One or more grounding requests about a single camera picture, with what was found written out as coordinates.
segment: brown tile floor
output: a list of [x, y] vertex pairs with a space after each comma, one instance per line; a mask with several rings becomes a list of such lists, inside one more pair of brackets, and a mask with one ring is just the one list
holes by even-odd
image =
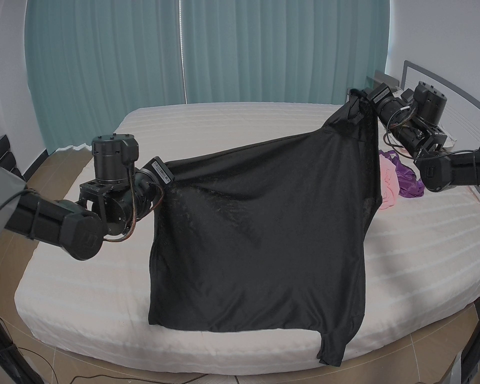
[[[61, 199], [90, 158], [91, 155], [86, 149], [55, 153], [33, 175], [28, 186], [37, 189], [47, 198]], [[37, 244], [36, 241], [24, 239], [8, 231], [0, 233], [0, 316], [5, 319], [17, 346], [41, 354], [53, 365], [60, 384], [68, 384], [72, 377], [78, 374], [128, 376], [132, 379], [145, 378], [164, 383], [190, 382], [192, 384], [414, 384], [419, 380], [431, 384], [442, 377], [455, 355], [468, 341], [478, 320], [475, 307], [469, 305], [459, 313], [379, 350], [345, 361], [339, 368], [322, 367], [300, 372], [239, 377], [133, 370], [51, 348], [32, 337], [17, 314], [13, 295]], [[52, 370], [47, 363], [31, 352], [25, 352], [25, 355], [32, 359], [46, 379], [52, 383], [55, 382]], [[93, 380], [78, 379], [75, 384], [125, 382], [130, 381], [98, 377]], [[480, 375], [476, 378], [476, 382], [480, 384]]]

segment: fitted sheet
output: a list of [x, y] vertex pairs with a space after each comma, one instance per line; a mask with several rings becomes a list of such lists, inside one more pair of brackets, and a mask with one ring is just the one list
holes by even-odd
[[[314, 131], [338, 108], [292, 103], [141, 108], [116, 132], [135, 135], [140, 168], [154, 156], [170, 161]], [[380, 148], [388, 149], [382, 142]], [[93, 178], [91, 161], [66, 198], [75, 201], [78, 185]], [[15, 293], [18, 313], [34, 336], [64, 350], [160, 372], [247, 375], [320, 366], [315, 357], [321, 337], [315, 331], [211, 333], [149, 325], [153, 233], [149, 215], [127, 241], [105, 243], [84, 262], [39, 244]], [[445, 318], [480, 296], [479, 245], [480, 203], [469, 187], [399, 197], [395, 206], [378, 211], [364, 243], [365, 318], [344, 360]]]

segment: black garment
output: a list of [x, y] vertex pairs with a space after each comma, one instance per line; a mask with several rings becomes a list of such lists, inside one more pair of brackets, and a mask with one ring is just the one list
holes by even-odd
[[382, 202], [377, 117], [352, 97], [317, 131], [172, 161], [149, 324], [316, 330], [339, 366], [365, 312], [363, 239]]

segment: bed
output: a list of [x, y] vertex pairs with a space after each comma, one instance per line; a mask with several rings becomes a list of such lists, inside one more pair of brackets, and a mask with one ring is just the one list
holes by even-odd
[[[135, 135], [139, 167], [154, 156], [170, 161], [313, 131], [338, 108], [291, 103], [142, 108], [116, 132]], [[388, 147], [381, 143], [380, 149]], [[93, 177], [91, 161], [66, 198], [76, 200], [78, 185]], [[247, 375], [320, 365], [315, 356], [321, 337], [315, 331], [219, 334], [149, 325], [153, 229], [150, 215], [122, 245], [106, 243], [86, 262], [39, 244], [15, 293], [18, 313], [34, 336], [150, 371]], [[344, 360], [443, 319], [480, 296], [479, 246], [480, 201], [470, 187], [399, 197], [395, 206], [379, 211], [364, 243], [365, 318]]]

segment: green curtain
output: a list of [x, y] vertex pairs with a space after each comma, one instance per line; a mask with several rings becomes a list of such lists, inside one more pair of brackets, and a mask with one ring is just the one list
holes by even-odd
[[388, 0], [181, 0], [188, 103], [343, 104], [385, 70]]
[[185, 103], [176, 0], [31, 0], [28, 85], [49, 153]]

